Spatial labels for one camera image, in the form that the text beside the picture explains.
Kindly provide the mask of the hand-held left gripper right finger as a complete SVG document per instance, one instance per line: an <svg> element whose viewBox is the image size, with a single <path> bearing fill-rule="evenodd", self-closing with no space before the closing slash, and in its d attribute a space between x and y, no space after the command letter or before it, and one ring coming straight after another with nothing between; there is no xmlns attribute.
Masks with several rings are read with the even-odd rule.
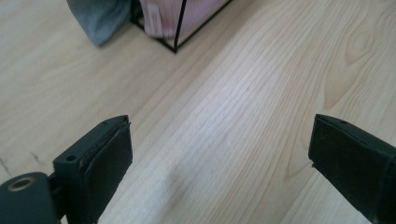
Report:
<svg viewBox="0 0 396 224"><path fill-rule="evenodd" d="M369 221L396 224L396 147L344 120L317 114L308 158Z"/></svg>

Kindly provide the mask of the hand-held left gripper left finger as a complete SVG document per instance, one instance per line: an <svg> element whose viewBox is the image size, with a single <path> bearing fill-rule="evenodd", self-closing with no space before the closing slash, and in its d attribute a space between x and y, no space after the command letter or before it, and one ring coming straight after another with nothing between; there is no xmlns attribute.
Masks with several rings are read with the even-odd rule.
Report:
<svg viewBox="0 0 396 224"><path fill-rule="evenodd" d="M126 115L100 122L54 161L69 224L96 224L133 161Z"/></svg>

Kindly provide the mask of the grey cloth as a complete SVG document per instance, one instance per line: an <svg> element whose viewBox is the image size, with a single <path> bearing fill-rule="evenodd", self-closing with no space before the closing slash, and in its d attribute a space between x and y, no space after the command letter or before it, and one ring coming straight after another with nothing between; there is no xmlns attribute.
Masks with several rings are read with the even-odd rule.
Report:
<svg viewBox="0 0 396 224"><path fill-rule="evenodd" d="M96 47L103 46L129 19L132 0L66 0L78 24Z"/></svg>

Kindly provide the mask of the black wire basket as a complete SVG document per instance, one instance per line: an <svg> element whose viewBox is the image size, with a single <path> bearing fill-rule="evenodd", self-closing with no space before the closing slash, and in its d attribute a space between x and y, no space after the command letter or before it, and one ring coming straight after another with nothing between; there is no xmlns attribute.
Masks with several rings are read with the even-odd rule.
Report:
<svg viewBox="0 0 396 224"><path fill-rule="evenodd" d="M158 37L151 37L158 42L160 42L163 46L168 48L169 50L177 53L177 51L186 43L188 42L196 33L198 33L203 27L205 27L212 19L214 19L224 8L226 8L233 0L225 0L225 2L215 9L206 19L204 19L198 26L190 30L188 33L184 35L180 34L180 27L181 27L181 20L184 16L186 0L183 0L181 12L180 12L180 21L177 25L177 33L174 38L158 38ZM143 17L143 10L139 3L139 0L132 0L131 5L131 22L138 26L145 32L144 29L144 17Z"/></svg>

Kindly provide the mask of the pink cloth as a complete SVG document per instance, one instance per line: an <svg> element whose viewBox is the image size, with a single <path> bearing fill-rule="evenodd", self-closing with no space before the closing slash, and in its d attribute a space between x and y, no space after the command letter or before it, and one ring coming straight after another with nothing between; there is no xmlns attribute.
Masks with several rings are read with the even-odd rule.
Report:
<svg viewBox="0 0 396 224"><path fill-rule="evenodd" d="M225 0L186 0L180 34L184 35L198 26L224 2ZM176 36L183 0L139 0L139 3L147 35L158 38Z"/></svg>

